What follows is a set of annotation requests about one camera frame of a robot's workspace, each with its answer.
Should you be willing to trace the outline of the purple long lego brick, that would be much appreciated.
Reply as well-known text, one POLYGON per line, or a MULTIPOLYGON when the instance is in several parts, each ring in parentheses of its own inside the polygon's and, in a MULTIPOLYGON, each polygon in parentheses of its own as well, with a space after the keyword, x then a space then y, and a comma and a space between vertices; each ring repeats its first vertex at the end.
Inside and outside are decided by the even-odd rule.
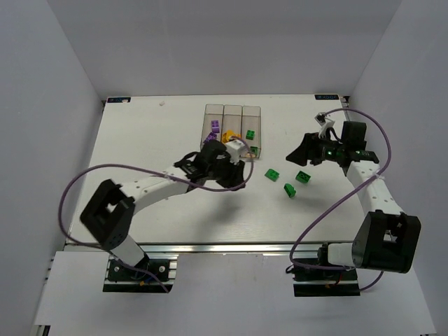
POLYGON ((203 143, 205 144, 210 140, 217 140, 217 133, 210 132, 204 139, 203 143))

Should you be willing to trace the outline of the orange curved lego brick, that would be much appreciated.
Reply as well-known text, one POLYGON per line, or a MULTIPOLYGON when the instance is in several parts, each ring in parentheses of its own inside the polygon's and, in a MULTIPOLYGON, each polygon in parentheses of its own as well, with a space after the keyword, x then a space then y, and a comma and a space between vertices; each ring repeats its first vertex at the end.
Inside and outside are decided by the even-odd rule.
POLYGON ((222 134, 221 141, 225 144, 225 143, 229 142, 234 135, 235 135, 235 133, 229 129, 228 131, 226 131, 222 134))

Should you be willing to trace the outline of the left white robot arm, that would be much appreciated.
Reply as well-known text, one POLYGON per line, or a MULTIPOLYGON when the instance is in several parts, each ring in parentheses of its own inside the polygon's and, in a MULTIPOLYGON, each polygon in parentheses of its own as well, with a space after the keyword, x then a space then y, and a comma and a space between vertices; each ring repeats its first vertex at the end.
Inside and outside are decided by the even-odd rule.
POLYGON ((247 149, 243 141, 206 142, 198 152, 191 152, 162 173, 130 183, 102 181, 80 215, 102 249, 130 267, 147 269, 149 258, 130 236, 134 215, 159 201, 183 195, 215 181, 220 191, 244 186, 244 161, 247 149))

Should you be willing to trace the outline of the green lego two-by-two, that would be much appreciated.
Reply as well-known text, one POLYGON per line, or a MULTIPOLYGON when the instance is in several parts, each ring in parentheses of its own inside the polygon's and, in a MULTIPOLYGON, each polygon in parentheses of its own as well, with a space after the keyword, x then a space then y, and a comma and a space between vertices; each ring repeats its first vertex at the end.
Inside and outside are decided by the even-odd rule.
POLYGON ((277 181, 278 178, 279 178, 279 172, 277 172, 277 171, 274 170, 274 169, 268 169, 268 170, 265 172, 265 177, 268 178, 269 180, 275 182, 275 181, 277 181))

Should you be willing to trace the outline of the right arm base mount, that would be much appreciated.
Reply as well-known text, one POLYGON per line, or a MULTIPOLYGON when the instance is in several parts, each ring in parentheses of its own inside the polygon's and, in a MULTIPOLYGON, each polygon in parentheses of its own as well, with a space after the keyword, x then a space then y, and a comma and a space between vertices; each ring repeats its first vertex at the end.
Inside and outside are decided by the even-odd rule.
POLYGON ((356 297, 361 294, 356 270, 324 270, 312 266, 333 266, 328 262, 328 243, 300 244, 293 253, 299 267, 291 263, 285 273, 293 277, 294 296, 299 298, 356 297))

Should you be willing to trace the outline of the purple small lego brick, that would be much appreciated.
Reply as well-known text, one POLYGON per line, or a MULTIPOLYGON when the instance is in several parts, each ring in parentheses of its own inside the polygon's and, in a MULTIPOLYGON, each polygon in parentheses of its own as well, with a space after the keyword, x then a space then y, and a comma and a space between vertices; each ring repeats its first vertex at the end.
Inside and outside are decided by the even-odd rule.
POLYGON ((221 132, 221 124, 219 120, 211 121, 211 132, 213 134, 219 134, 221 132))

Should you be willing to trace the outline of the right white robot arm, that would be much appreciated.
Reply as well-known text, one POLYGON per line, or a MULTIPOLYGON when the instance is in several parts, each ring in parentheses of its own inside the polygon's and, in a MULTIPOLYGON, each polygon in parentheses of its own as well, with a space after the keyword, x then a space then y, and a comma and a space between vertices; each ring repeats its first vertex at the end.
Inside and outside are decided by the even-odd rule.
POLYGON ((398 206, 382 179, 377 155, 367 150, 363 122, 344 122, 342 137, 330 138, 333 124, 325 122, 318 133, 306 133, 286 159, 302 167, 324 161, 337 163, 353 186, 365 218, 351 243, 327 243, 318 250, 317 263, 292 263, 305 269, 345 271, 353 268, 406 273, 412 266, 421 231, 416 216, 398 206))

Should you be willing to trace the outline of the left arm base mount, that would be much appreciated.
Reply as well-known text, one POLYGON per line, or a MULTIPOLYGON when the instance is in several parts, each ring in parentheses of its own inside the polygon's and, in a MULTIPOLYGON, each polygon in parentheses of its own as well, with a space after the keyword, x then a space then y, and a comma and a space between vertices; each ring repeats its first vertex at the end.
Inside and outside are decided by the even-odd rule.
POLYGON ((176 278, 178 254, 147 252, 141 265, 126 267, 110 256, 106 265, 103 288, 105 293, 168 294, 176 278))

